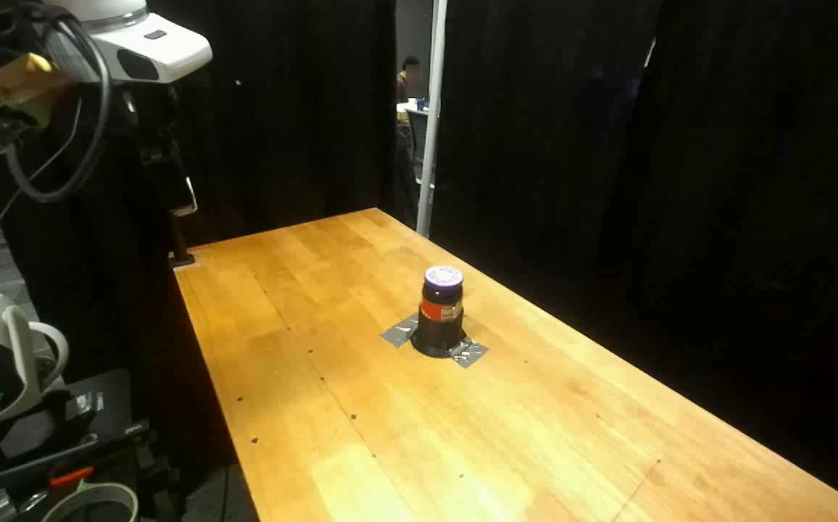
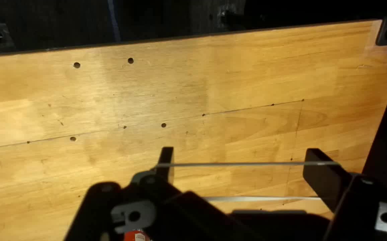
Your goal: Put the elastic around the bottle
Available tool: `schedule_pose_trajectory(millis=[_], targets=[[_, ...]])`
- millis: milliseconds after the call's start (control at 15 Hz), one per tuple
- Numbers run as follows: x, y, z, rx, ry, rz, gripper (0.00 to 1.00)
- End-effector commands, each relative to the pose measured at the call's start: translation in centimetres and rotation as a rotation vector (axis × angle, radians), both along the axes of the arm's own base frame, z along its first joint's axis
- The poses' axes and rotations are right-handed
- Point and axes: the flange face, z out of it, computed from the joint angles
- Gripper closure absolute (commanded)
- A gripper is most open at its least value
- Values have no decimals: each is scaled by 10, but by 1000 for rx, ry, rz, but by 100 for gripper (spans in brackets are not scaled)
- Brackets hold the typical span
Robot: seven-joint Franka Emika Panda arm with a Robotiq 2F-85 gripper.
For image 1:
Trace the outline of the white robot base equipment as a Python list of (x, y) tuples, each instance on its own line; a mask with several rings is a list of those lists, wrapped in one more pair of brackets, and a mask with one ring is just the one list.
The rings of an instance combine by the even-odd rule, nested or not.
[(0, 292), (0, 522), (141, 522), (138, 492), (99, 480), (124, 441), (124, 396), (67, 385), (67, 337)]

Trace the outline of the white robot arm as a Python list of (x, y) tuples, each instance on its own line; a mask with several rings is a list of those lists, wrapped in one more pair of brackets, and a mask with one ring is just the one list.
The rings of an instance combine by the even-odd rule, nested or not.
[(212, 61), (205, 35), (157, 13), (148, 0), (40, 3), (82, 25), (119, 84), (175, 84)]

